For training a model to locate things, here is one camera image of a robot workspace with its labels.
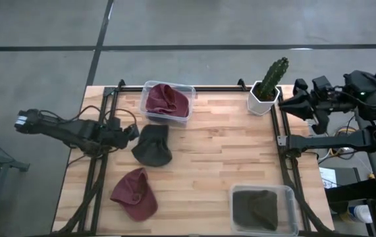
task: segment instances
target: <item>black cap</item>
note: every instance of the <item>black cap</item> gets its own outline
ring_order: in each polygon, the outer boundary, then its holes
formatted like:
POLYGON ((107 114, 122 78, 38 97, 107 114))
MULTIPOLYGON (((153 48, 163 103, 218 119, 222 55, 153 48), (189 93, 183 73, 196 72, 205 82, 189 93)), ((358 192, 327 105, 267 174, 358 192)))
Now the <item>black cap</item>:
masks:
POLYGON ((143 165, 160 167, 172 160, 172 153, 167 147, 168 125, 146 125, 132 149, 132 154, 143 165))
POLYGON ((242 228, 276 230, 277 194, 267 190, 233 193, 233 221, 242 228))

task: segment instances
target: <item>white bottle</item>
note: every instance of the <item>white bottle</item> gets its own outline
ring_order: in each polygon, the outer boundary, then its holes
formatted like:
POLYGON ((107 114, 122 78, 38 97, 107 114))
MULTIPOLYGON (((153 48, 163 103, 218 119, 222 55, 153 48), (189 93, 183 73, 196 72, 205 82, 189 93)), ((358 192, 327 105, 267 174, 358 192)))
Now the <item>white bottle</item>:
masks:
POLYGON ((346 222, 372 223, 371 212, 367 205, 349 207, 347 212, 340 214, 340 218, 346 222))

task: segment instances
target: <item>cactus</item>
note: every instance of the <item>cactus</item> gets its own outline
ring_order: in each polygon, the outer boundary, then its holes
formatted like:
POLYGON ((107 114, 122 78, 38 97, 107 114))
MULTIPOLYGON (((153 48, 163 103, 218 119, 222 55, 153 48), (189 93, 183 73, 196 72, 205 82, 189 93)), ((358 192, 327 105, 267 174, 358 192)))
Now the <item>cactus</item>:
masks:
POLYGON ((261 84, 254 90, 254 95, 260 101, 272 101, 273 91, 275 86, 280 82, 283 75, 286 73, 288 68, 288 59, 283 57, 273 63, 269 67, 267 74, 262 80, 261 84))

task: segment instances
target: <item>maroon cap in container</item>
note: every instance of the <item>maroon cap in container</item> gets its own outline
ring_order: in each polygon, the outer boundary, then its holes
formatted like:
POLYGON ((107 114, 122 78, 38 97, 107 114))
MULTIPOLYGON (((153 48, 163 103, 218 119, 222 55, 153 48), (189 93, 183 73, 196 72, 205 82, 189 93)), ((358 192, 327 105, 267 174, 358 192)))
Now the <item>maroon cap in container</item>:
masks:
POLYGON ((110 200, 119 203, 134 221, 150 218, 158 208, 147 179, 145 168, 133 170, 117 183, 110 197, 110 200))
POLYGON ((185 95, 169 85, 158 84, 148 93, 146 109, 150 113, 184 118, 189 115, 189 101, 185 95))

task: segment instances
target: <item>potted cactus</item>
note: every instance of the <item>potted cactus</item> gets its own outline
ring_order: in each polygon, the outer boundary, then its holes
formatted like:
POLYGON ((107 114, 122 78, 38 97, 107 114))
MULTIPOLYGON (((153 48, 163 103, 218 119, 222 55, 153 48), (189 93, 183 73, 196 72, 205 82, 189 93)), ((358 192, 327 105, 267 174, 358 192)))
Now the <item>potted cactus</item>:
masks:
POLYGON ((262 81, 256 81, 249 91, 248 110, 255 115, 264 115, 279 97, 277 84, 288 68, 288 59, 283 57, 270 66, 262 81))

